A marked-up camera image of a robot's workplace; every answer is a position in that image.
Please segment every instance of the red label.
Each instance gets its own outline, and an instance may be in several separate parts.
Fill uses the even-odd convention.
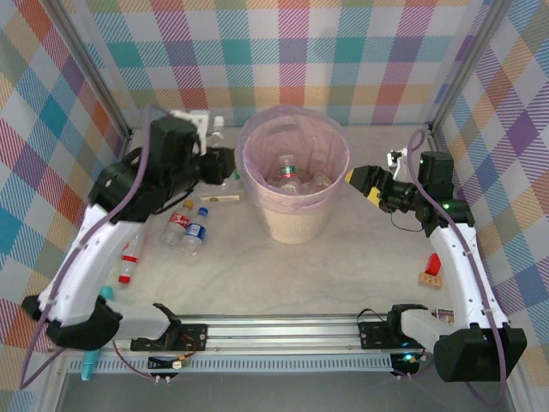
[[[137,257],[133,257],[133,256],[122,255],[122,260],[125,260],[126,262],[132,262],[132,263],[136,264],[139,259]]]
[[[187,227],[189,227],[189,225],[190,225],[189,218],[187,216],[181,215],[180,213],[177,213],[177,212],[172,214],[172,217],[170,218],[170,221],[172,221],[173,223],[177,223],[178,225],[183,226],[185,229]]]

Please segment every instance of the bottle cap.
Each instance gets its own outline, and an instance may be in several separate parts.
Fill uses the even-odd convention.
[[[105,299],[114,299],[114,290],[110,286],[104,286],[100,290],[100,295],[104,297]]]

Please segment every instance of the black mount bracket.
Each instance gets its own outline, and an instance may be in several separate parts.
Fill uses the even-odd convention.
[[[393,305],[387,313],[387,321],[360,322],[360,347],[362,349],[422,349],[419,343],[402,333],[401,314],[408,309],[427,309],[423,305]]]
[[[181,324],[179,318],[161,303],[155,303],[153,306],[159,308],[168,317],[170,326],[168,326],[164,335],[155,341],[144,337],[132,339],[131,351],[187,352],[195,349],[196,352],[202,352],[206,349],[206,341],[208,340],[208,326],[206,324]]]

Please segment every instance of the plaid fabric backdrop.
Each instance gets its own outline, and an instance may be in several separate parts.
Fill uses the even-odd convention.
[[[549,401],[549,2],[515,0],[443,126],[500,305]]]
[[[57,272],[84,200],[122,140],[39,0],[0,2],[0,410],[14,391],[34,322],[19,304]],[[43,357],[42,336],[35,358]]]
[[[97,37],[63,0],[130,122],[130,106],[155,101],[209,108],[228,125],[279,103],[327,112],[341,124],[424,123],[490,2],[87,0],[112,60],[106,67]],[[477,19],[467,18],[479,4]],[[460,33],[463,47],[451,49]]]

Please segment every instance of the plastic bottle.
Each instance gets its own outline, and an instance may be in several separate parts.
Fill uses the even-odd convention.
[[[225,136],[223,136],[223,128],[225,127],[225,118],[223,116],[214,117],[214,133],[212,136],[206,139],[206,144],[210,148],[217,148],[220,146]]]
[[[332,185],[332,180],[324,172],[316,172],[311,179],[311,192],[317,193],[328,189]]]
[[[143,246],[145,245],[147,229],[148,221],[141,225],[134,237],[124,246],[120,258],[122,260],[120,263],[120,276],[118,277],[120,283],[130,283],[131,276],[136,271],[139,257],[141,256]]]
[[[190,225],[190,212],[193,206],[194,203],[191,200],[185,200],[183,206],[172,213],[162,234],[161,240],[163,243],[171,247],[178,245]]]
[[[183,237],[183,250],[191,256],[196,256],[204,241],[206,234],[205,221],[208,217],[208,209],[200,208],[196,219],[189,225]]]
[[[279,187],[288,193],[299,193],[301,182],[296,176],[293,154],[286,154],[280,156],[278,159],[281,165],[281,182]]]
[[[305,182],[299,187],[299,193],[302,195],[310,195],[312,193],[311,190],[311,182]]]

